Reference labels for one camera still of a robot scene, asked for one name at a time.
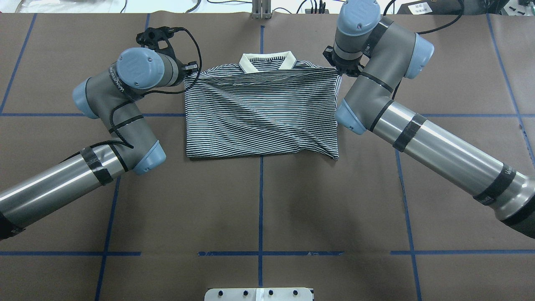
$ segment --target gray robot arm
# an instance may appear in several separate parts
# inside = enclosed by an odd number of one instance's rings
[[[369,130],[400,152],[494,209],[498,220],[535,238],[535,181],[480,151],[390,94],[403,77],[414,78],[433,45],[387,17],[375,0],[349,0],[337,21],[334,47],[324,56],[340,73],[357,76],[335,118],[357,134]],[[370,58],[362,70],[360,57]]]
[[[148,28],[137,36],[137,42],[148,48],[125,50],[106,71],[74,89],[76,106],[85,116],[100,118],[112,139],[86,147],[0,193],[0,240],[129,170],[140,175],[165,161],[165,153],[135,101],[152,88],[176,86],[186,75],[200,70],[195,62],[184,65],[175,58],[168,38],[179,30],[190,34],[183,28]],[[167,48],[159,49],[158,41],[166,41]]]

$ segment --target white mounting plate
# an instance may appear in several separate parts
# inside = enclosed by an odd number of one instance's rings
[[[314,301],[314,294],[308,288],[209,289],[204,301]]]

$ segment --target blue plastic cover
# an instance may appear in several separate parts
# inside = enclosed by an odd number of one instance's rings
[[[371,31],[381,20],[381,8],[376,0],[348,0],[338,15],[338,30],[350,36]]]
[[[89,103],[87,102],[87,95],[86,95],[86,86],[87,81],[84,80],[81,84],[79,84],[74,90],[72,91],[72,99],[74,100],[74,104],[76,104],[76,107],[82,111],[82,113],[91,118],[91,119],[97,119],[98,116],[93,113],[93,110],[89,107]]]
[[[434,52],[434,46],[428,40],[416,34],[416,42],[414,43],[414,51],[410,59],[409,68],[405,77],[409,79],[415,78],[431,59]]]
[[[357,116],[355,116],[355,113],[353,113],[345,99],[342,100],[338,110],[336,110],[334,119],[359,135],[362,135],[366,131],[366,128],[362,125],[362,122],[358,120]]]
[[[160,140],[157,140],[156,143],[151,147],[149,152],[139,161],[139,163],[134,167],[134,172],[138,175],[142,175],[145,172],[154,169],[158,165],[162,164],[167,156],[164,153],[162,146],[160,145]]]
[[[136,47],[123,51],[117,60],[117,73],[129,86],[135,89],[150,89],[164,76],[164,62],[154,51]]]

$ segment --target black and white striped cloth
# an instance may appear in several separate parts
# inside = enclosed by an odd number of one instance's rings
[[[185,79],[192,84],[196,73]],[[338,159],[334,119],[341,77],[293,54],[244,54],[202,71],[186,92],[186,156],[297,153]]]

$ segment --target white label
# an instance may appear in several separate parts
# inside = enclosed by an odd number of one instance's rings
[[[427,2],[409,5],[408,8],[412,14],[424,14],[432,12]]]

